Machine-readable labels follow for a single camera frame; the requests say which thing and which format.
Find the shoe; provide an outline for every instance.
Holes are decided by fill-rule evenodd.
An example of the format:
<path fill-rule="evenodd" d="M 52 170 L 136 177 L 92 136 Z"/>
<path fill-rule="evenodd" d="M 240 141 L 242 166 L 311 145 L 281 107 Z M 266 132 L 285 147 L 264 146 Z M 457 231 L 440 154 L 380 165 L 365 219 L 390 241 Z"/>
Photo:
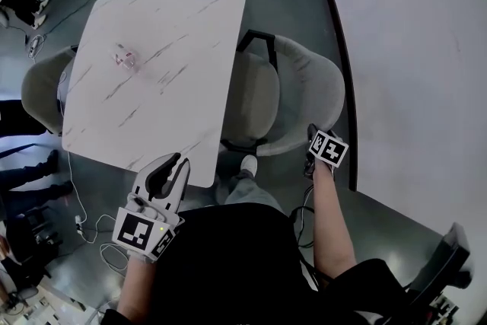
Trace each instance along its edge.
<path fill-rule="evenodd" d="M 63 184 L 53 184 L 51 187 L 51 197 L 50 199 L 58 199 L 61 196 L 69 195 L 73 192 L 73 183 L 70 180 L 64 182 Z"/>
<path fill-rule="evenodd" d="M 49 153 L 49 156 L 47 156 L 47 161 L 43 164 L 47 175 L 54 174 L 58 171 L 58 160 L 59 152 L 54 149 L 51 151 L 51 153 Z"/>
<path fill-rule="evenodd" d="M 245 156 L 242 164 L 240 164 L 240 170 L 248 170 L 255 177 L 257 174 L 257 158 L 252 155 Z"/>
<path fill-rule="evenodd" d="M 47 4 L 50 2 L 51 0 L 44 0 L 42 3 L 40 3 L 39 5 L 39 10 L 36 11 L 36 14 L 37 15 L 40 15 L 41 12 L 43 12 L 43 9 L 46 8 Z"/>
<path fill-rule="evenodd" d="M 37 30 L 37 29 L 38 29 L 38 28 L 39 28 L 39 27 L 40 27 L 40 26 L 41 26 L 41 25 L 44 23 L 44 21 L 46 20 L 46 18 L 47 18 L 47 15 L 43 15 L 42 17 L 37 18 L 37 19 L 36 19 L 36 20 L 33 22 L 33 26 L 32 26 L 32 28 L 33 28 L 34 30 Z"/>

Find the chair backrest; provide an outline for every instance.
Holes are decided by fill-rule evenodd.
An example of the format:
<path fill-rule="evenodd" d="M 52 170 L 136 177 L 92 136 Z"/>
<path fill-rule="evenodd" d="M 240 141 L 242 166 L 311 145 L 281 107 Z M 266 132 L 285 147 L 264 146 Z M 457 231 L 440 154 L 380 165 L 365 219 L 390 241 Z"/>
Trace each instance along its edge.
<path fill-rule="evenodd" d="M 275 36 L 274 47 L 297 74 L 302 101 L 296 123 L 277 141 L 257 147 L 258 156 L 280 155 L 306 144 L 310 123 L 323 131 L 331 129 L 345 101 L 343 76 L 333 62 L 285 37 Z"/>
<path fill-rule="evenodd" d="M 62 115 L 57 104 L 59 78 L 75 57 L 71 47 L 34 64 L 22 81 L 22 106 L 53 134 L 62 131 Z"/>

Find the black shirt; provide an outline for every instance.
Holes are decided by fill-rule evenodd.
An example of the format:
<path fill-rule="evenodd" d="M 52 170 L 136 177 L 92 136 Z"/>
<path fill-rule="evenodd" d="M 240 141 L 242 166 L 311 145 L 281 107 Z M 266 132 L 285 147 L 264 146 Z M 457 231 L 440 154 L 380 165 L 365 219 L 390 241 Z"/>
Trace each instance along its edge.
<path fill-rule="evenodd" d="M 149 323 L 364 321 L 340 307 L 346 296 L 310 288 L 293 225 L 274 208 L 242 203 L 180 216 L 186 222 L 158 261 Z M 129 322 L 108 310 L 102 324 L 111 323 Z"/>

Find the gray floor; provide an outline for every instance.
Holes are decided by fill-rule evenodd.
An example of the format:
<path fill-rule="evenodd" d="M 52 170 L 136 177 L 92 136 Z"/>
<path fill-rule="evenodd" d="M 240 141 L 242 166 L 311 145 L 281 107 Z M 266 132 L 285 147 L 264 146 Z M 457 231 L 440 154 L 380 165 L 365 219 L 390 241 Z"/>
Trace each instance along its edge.
<path fill-rule="evenodd" d="M 53 0 L 47 9 L 49 18 L 43 29 L 40 29 L 40 33 L 48 31 L 57 21 L 84 2 L 86 0 Z M 78 43 L 93 3 L 94 0 L 50 34 L 37 59 L 50 56 L 64 46 Z M 328 57 L 340 66 L 334 30 L 325 4 L 326 0 L 247 0 L 242 32 L 247 28 L 253 28 L 290 37 L 309 49 Z M 22 23 L 16 21 L 15 17 L 12 17 L 11 22 L 15 26 L 22 26 Z M 0 30 L 0 39 L 2 42 L 0 44 L 0 64 L 2 64 L 0 69 L 0 97 L 18 98 L 22 78 L 32 62 L 27 58 L 24 51 L 21 32 L 2 29 Z M 265 52 L 261 46 L 253 46 L 252 50 Z M 287 104 L 291 106 L 292 102 L 283 103 L 283 105 Z M 279 133 L 279 127 L 285 126 L 289 120 L 292 120 L 292 107 L 283 108 L 289 109 L 285 110 L 288 115 L 278 118 L 276 129 L 273 129 L 275 133 Z M 345 111 L 336 124 L 336 131 L 346 141 L 348 140 Z M 27 142 L 37 142 L 43 146 L 1 160 L 0 169 L 36 164 L 47 156 L 51 148 L 61 149 L 59 138 L 46 134 L 40 137 L 0 139 L 0 150 Z M 63 181 L 68 178 L 66 158 L 66 155 L 63 154 L 60 175 L 45 179 L 44 183 L 49 183 L 51 180 Z M 235 172 L 238 158 L 223 156 L 219 161 L 218 172 L 222 175 Z M 259 160 L 257 182 L 277 198 L 286 213 L 302 203 L 303 192 L 310 185 L 310 182 L 301 175 L 303 163 L 304 149 Z M 117 208 L 124 203 L 134 178 L 132 173 L 79 156 L 72 156 L 72 170 L 78 191 L 88 212 L 86 226 L 91 228 L 94 227 L 94 223 L 101 214 L 116 214 Z M 347 185 L 348 164 L 340 168 L 337 174 L 337 183 L 342 186 Z M 28 186 L 35 188 L 38 184 L 31 183 Z M 191 196 L 194 196 L 198 190 L 191 189 L 190 192 Z M 341 197 L 344 199 L 342 204 L 344 213 L 351 225 L 354 242 L 358 248 L 361 248 L 358 258 L 363 260 L 373 256 L 374 253 L 381 254 L 381 248 L 386 248 L 391 253 L 394 248 L 390 245 L 395 238 L 388 235 L 384 229 L 387 230 L 387 224 L 391 224 L 401 217 L 391 214 L 389 209 L 378 205 L 361 194 L 347 192 L 343 194 L 345 195 L 341 195 Z M 64 240 L 61 252 L 66 254 L 49 266 L 49 270 L 53 274 L 54 286 L 93 307 L 98 307 L 103 302 L 116 297 L 119 294 L 122 279 L 102 263 L 98 253 L 99 244 L 110 241 L 110 233 L 101 234 L 95 245 L 82 245 L 84 241 L 77 235 L 74 223 L 75 216 L 82 215 L 75 195 L 51 202 L 50 205 L 52 206 L 52 211 L 49 212 L 50 218 L 56 221 L 56 227 Z M 371 220 L 371 216 L 377 217 L 378 215 L 383 216 L 385 225 L 375 225 L 374 220 Z M 308 228 L 305 231 L 304 241 L 310 238 L 310 222 L 310 217 L 307 217 Z M 371 233 L 379 236 L 375 239 L 379 242 L 363 240 L 364 225 L 361 223 L 370 225 Z M 407 219 L 404 220 L 404 223 L 412 224 Z M 100 229 L 111 229 L 112 227 L 113 223 L 110 220 L 103 220 L 99 226 Z M 433 232 L 426 231 L 425 234 L 428 238 L 426 241 L 429 244 L 438 239 L 438 236 Z M 422 254 L 416 256 L 416 254 L 418 250 L 423 250 L 426 244 L 422 241 L 419 247 L 419 244 L 406 247 L 407 250 L 413 250 L 415 261 L 409 268 L 406 267 L 407 270 L 398 271 L 405 283 L 421 266 L 424 256 Z M 106 252 L 106 255 L 110 260 L 122 266 L 125 260 L 117 253 L 109 253 L 109 251 Z M 307 251 L 306 256 L 310 259 L 311 252 Z"/>

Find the chair seat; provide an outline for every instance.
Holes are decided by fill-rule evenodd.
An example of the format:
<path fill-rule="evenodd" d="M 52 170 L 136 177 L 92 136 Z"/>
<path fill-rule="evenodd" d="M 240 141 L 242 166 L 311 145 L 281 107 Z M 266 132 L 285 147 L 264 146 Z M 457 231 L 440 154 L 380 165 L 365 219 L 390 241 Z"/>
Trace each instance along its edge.
<path fill-rule="evenodd" d="M 271 129 L 279 107 L 279 77 L 272 65 L 252 53 L 235 53 L 222 139 L 261 139 Z"/>

